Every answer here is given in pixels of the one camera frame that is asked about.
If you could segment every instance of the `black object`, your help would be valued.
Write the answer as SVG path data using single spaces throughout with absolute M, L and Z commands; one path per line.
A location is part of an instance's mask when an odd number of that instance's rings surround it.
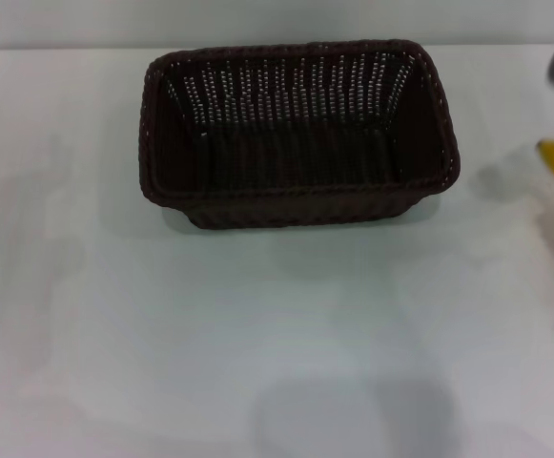
M 436 68 L 400 40 L 160 57 L 139 162 L 149 200 L 207 229 L 390 218 L 460 170 Z

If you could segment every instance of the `basket weave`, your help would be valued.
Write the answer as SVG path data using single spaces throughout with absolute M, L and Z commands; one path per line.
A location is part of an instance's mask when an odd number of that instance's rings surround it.
M 139 162 L 149 200 L 207 229 L 389 218 L 460 169 L 433 62 L 399 40 L 160 57 Z

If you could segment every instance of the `white surface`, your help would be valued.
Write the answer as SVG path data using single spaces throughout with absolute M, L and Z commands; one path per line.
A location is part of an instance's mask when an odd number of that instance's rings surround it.
M 554 0 L 0 0 L 0 48 L 554 43 Z
M 0 458 L 554 458 L 554 48 L 428 50 L 456 186 L 227 233 L 138 188 L 161 51 L 0 52 Z

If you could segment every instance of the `rectangular basket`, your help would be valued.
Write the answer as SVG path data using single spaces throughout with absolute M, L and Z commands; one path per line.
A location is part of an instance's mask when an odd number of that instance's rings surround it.
M 390 218 L 460 169 L 436 68 L 400 40 L 160 57 L 139 162 L 145 196 L 206 229 Z

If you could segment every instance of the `woven basket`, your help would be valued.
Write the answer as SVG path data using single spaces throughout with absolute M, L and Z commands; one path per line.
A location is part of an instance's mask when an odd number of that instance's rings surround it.
M 460 169 L 433 62 L 399 40 L 160 57 L 139 162 L 145 196 L 206 229 L 390 218 Z

